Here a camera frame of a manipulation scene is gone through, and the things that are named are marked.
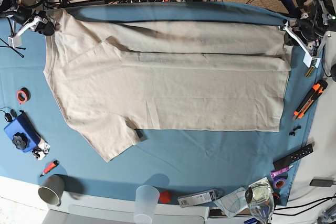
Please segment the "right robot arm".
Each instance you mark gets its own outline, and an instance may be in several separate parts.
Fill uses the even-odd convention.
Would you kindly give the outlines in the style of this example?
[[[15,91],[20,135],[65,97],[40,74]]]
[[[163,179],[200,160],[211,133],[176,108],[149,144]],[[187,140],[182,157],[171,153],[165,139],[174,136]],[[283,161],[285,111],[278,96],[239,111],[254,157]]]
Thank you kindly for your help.
[[[39,0],[36,4],[24,5],[20,0],[1,0],[1,18],[6,18],[10,25],[8,46],[18,48],[22,45],[22,34],[31,30],[44,36],[51,36],[55,32],[54,24],[43,10],[36,8],[46,3]]]

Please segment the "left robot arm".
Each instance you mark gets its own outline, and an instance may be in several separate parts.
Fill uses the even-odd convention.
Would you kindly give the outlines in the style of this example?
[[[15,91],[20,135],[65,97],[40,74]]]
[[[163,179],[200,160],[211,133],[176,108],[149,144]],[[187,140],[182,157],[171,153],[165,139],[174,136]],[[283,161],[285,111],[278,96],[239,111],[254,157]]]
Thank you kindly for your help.
[[[285,31],[285,42],[304,50],[303,63],[308,68],[318,68],[320,52],[332,31],[335,31],[335,0],[280,0],[290,19],[280,27]]]

